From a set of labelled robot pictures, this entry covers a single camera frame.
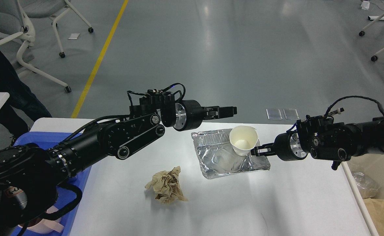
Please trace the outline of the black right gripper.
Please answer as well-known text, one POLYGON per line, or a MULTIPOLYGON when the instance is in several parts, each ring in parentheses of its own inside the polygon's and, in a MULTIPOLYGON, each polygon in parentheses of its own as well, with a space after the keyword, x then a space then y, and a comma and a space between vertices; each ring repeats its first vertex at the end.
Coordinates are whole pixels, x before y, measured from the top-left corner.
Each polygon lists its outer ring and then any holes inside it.
POLYGON ((255 146, 250 151, 252 156, 274 156, 283 161, 304 160, 308 154, 302 149, 297 132, 281 133, 274 143, 255 146))

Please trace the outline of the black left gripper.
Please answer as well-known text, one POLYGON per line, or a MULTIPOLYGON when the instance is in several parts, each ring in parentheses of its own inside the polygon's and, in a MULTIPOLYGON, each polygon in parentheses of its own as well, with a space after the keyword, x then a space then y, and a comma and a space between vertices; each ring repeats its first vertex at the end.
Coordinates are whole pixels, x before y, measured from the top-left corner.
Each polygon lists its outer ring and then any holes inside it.
POLYGON ((196 100, 182 100, 175 103, 176 120, 174 129, 177 131, 198 128, 203 120, 224 119, 238 113, 234 106, 202 107, 196 100))

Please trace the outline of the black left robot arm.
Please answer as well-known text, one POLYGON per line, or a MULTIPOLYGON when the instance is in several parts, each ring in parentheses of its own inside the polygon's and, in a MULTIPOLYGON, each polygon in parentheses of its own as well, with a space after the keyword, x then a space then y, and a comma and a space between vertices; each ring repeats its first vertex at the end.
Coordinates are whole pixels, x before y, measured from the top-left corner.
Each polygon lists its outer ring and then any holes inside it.
POLYGON ((107 156, 125 160, 158 140, 166 127, 177 131, 198 128, 204 120, 233 117, 237 107, 203 107, 196 100, 184 100, 186 88, 170 92, 127 91, 128 115, 94 119, 47 150, 35 143, 0 150, 0 236, 9 236, 37 218, 56 220, 81 201, 82 191, 68 183, 70 178, 107 156), (134 105, 132 95, 140 96, 134 105))

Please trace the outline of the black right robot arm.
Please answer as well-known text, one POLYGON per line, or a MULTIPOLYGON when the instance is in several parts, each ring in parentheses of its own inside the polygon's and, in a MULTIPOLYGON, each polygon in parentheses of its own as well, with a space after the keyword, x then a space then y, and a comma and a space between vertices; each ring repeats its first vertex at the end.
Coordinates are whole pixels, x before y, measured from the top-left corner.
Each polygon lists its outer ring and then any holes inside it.
POLYGON ((384 109, 375 99, 364 96, 361 99, 376 103, 381 116, 370 122, 335 123, 334 115, 344 111, 343 108, 332 110, 343 100, 339 98, 323 115, 306 115, 304 120, 297 120, 289 130, 279 134, 273 143, 254 147, 251 154, 277 156, 283 161, 303 160, 310 154, 316 160, 332 161, 333 170, 352 157, 384 154, 384 109))

